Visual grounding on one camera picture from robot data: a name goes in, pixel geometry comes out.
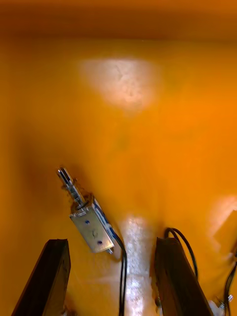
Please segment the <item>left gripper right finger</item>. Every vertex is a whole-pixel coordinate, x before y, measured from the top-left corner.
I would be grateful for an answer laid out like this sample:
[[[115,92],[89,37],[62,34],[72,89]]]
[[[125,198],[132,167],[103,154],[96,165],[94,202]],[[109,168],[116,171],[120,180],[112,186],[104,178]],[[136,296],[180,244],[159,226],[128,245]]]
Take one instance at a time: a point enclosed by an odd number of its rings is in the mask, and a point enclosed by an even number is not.
[[[157,238],[154,269],[164,316],[213,315],[183,247],[176,239]]]

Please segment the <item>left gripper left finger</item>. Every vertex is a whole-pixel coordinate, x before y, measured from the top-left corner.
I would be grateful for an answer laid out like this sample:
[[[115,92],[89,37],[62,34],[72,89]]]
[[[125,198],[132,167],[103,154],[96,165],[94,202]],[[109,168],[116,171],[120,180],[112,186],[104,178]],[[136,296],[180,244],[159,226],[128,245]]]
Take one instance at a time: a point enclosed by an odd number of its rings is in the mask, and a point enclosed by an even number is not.
[[[12,315],[62,315],[70,270],[71,260],[68,240],[48,240]]]

